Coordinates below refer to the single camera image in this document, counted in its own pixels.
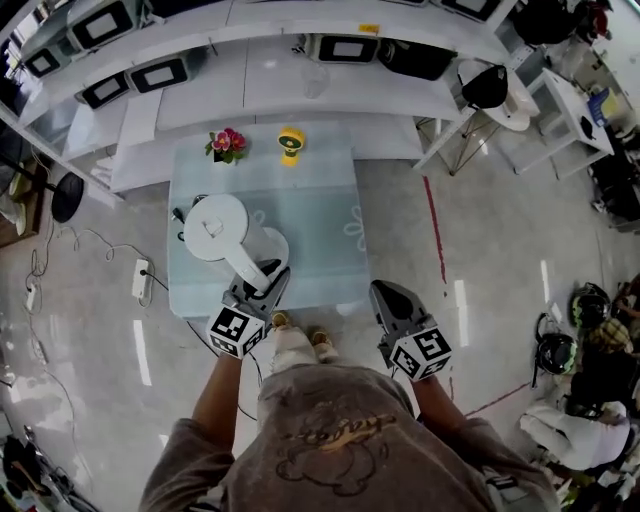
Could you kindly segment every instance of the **yellow sticker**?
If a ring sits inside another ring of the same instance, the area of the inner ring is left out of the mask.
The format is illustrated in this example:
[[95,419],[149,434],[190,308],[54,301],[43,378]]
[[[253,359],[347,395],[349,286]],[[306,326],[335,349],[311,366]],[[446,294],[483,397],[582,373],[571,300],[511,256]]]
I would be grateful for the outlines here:
[[377,34],[380,32],[380,25],[360,25],[358,27],[360,32],[369,32],[370,34]]

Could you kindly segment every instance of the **helmet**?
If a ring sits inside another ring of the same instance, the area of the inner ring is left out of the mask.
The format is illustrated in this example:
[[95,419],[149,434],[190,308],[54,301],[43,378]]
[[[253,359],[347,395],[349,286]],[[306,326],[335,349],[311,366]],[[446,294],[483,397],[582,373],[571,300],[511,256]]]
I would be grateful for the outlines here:
[[562,332],[548,332],[540,334],[542,320],[550,321],[549,315],[542,313],[536,324],[536,349],[535,369],[531,387],[536,387],[538,368],[551,373],[562,375],[573,368],[578,352],[578,343],[568,334]]
[[591,329],[604,322],[611,311],[607,293],[593,283],[585,283],[571,298],[571,321],[580,329]]

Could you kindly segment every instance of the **sleeve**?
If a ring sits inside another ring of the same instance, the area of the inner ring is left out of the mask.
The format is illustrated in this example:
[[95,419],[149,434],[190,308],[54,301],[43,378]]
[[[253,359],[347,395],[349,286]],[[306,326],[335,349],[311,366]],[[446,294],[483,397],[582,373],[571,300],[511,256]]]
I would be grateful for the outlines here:
[[443,440],[482,472],[498,510],[560,511],[558,497],[546,475],[507,448],[485,420],[468,420]]
[[211,442],[198,423],[179,420],[144,488],[139,512],[184,510],[218,485],[233,462],[233,455]]

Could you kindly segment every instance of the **yellow toy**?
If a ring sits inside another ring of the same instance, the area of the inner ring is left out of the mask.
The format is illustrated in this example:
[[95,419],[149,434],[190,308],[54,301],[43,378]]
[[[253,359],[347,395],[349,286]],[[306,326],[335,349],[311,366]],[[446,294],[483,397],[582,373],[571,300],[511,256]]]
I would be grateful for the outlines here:
[[282,155],[282,165],[287,167],[293,167],[298,163],[298,151],[304,146],[304,132],[293,128],[292,126],[285,126],[280,135],[278,135],[278,144],[284,148],[284,154]]

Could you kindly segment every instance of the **pink flower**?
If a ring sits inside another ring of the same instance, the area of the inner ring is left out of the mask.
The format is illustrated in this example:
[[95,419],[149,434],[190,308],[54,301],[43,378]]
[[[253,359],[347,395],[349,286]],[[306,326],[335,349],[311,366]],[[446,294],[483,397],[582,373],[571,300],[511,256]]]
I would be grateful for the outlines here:
[[213,149],[226,151],[231,145],[231,137],[224,131],[216,134],[216,138],[213,141]]
[[234,133],[231,136],[231,145],[233,146],[233,149],[240,150],[247,146],[247,141],[241,134]]

